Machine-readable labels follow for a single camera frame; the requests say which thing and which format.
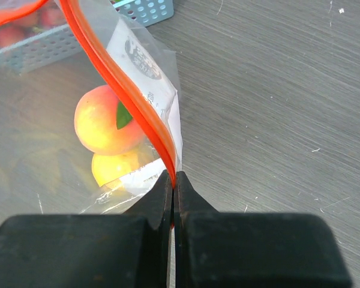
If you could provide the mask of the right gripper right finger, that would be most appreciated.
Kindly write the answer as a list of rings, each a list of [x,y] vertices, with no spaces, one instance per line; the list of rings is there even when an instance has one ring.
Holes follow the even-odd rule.
[[[173,192],[177,287],[352,287],[333,231],[314,214],[220,212],[184,172]]]

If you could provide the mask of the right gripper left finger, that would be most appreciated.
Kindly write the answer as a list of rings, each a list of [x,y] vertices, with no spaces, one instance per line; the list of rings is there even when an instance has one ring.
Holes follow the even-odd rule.
[[[15,215],[0,225],[0,287],[167,287],[172,184],[121,214]]]

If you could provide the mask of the yellow pear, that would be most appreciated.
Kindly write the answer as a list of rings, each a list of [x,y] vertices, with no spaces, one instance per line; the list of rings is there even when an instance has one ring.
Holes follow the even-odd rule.
[[[136,147],[117,155],[94,154],[92,157],[92,175],[101,187],[124,175],[127,175],[156,159],[151,148]]]

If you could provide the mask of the red orange peach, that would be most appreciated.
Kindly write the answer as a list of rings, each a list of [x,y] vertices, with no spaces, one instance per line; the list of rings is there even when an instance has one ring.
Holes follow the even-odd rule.
[[[137,146],[143,130],[110,86],[87,92],[74,113],[74,129],[81,144],[100,155],[116,155]]]

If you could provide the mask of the clear orange zip top bag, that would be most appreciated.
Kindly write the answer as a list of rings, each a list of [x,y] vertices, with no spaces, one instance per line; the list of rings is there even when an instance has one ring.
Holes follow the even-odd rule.
[[[173,1],[0,1],[0,220],[125,209],[182,168]]]

